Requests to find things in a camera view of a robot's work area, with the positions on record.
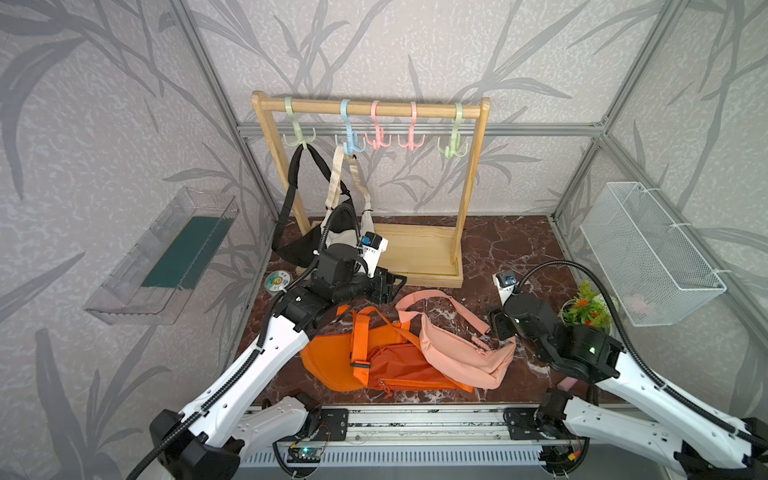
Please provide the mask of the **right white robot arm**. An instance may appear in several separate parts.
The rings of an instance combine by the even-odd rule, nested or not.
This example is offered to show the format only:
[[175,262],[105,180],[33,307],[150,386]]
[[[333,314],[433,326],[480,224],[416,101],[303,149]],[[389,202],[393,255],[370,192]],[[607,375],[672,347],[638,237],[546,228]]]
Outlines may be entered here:
[[598,290],[619,333],[561,320],[552,307],[524,292],[511,270],[494,275],[501,306],[494,324],[507,324],[552,369],[611,393],[646,414],[640,419],[607,410],[558,388],[548,390],[528,423],[550,437],[598,440],[653,460],[687,479],[764,479],[767,425],[756,417],[723,413],[676,387],[640,357],[605,286]]

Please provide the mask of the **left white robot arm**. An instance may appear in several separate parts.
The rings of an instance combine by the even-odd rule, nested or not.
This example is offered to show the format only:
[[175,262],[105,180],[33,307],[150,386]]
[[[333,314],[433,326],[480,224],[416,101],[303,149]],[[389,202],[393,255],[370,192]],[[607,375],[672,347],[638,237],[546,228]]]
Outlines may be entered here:
[[347,203],[328,208],[313,260],[273,298],[257,339],[181,411],[155,417],[153,448],[129,478],[158,462],[173,479],[230,479],[257,440],[279,440],[277,434],[234,434],[256,397],[330,323],[332,308],[356,298],[375,304],[395,298],[407,278],[379,266],[386,247],[370,212],[356,215]]

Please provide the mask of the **pink crossbody bag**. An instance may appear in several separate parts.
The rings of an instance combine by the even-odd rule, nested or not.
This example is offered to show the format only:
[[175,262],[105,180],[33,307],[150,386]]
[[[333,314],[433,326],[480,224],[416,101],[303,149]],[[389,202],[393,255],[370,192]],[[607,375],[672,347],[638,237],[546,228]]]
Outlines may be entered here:
[[457,314],[479,333],[486,334],[490,331],[487,323],[440,290],[420,290],[406,295],[395,308],[401,321],[420,317],[418,346],[426,361],[455,383],[485,390],[498,388],[514,359],[516,340],[512,338],[500,348],[492,349],[476,336],[468,341],[435,326],[425,312],[409,310],[414,304],[429,298],[449,300]]

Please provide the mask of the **bright orange crossbody bag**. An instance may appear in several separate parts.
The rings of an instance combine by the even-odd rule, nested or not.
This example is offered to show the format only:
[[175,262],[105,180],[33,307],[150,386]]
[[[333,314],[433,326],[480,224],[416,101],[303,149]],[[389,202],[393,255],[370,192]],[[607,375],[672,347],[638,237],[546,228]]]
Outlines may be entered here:
[[373,353],[399,343],[389,325],[372,328],[372,316],[385,320],[375,307],[363,308],[361,312],[348,305],[338,307],[338,319],[352,320],[351,332],[318,335],[311,340],[300,352],[305,369],[336,392],[368,388]]

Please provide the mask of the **dark orange crossbody bag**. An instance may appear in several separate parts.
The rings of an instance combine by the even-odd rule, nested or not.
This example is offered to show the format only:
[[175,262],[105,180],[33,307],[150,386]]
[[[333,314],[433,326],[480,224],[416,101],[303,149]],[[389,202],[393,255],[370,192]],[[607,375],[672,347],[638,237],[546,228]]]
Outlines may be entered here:
[[374,307],[352,312],[346,383],[386,392],[462,390],[467,384],[449,378],[424,356],[408,320],[391,321]]

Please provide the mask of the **cream white crossbody bag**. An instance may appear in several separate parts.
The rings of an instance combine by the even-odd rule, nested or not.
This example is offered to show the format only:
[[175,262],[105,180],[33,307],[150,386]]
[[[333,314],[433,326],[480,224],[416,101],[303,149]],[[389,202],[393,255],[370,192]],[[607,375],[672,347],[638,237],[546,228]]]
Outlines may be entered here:
[[[361,216],[357,215],[351,195],[345,193],[345,186],[342,184],[342,170],[345,164],[349,166],[353,183],[364,199]],[[322,249],[333,244],[355,247],[363,236],[376,233],[370,192],[360,176],[356,157],[347,155],[343,146],[337,146],[334,151],[325,207],[326,214],[321,223],[320,246]]]

